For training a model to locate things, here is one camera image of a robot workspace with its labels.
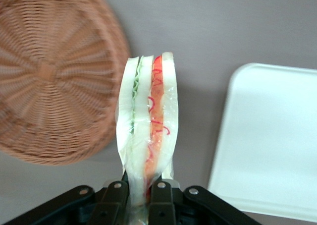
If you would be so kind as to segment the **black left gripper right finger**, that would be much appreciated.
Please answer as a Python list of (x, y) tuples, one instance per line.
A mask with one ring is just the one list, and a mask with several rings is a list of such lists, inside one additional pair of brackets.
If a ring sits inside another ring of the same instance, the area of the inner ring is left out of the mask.
[(184, 191), (164, 180), (151, 187), (150, 225), (258, 225), (259, 222), (201, 186)]

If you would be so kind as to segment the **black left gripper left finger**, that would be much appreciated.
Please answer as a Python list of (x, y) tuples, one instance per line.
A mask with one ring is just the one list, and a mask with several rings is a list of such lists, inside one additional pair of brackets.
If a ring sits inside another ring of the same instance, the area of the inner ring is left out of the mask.
[(125, 181), (96, 192), (77, 186), (11, 219), (7, 225), (122, 225), (129, 195)]

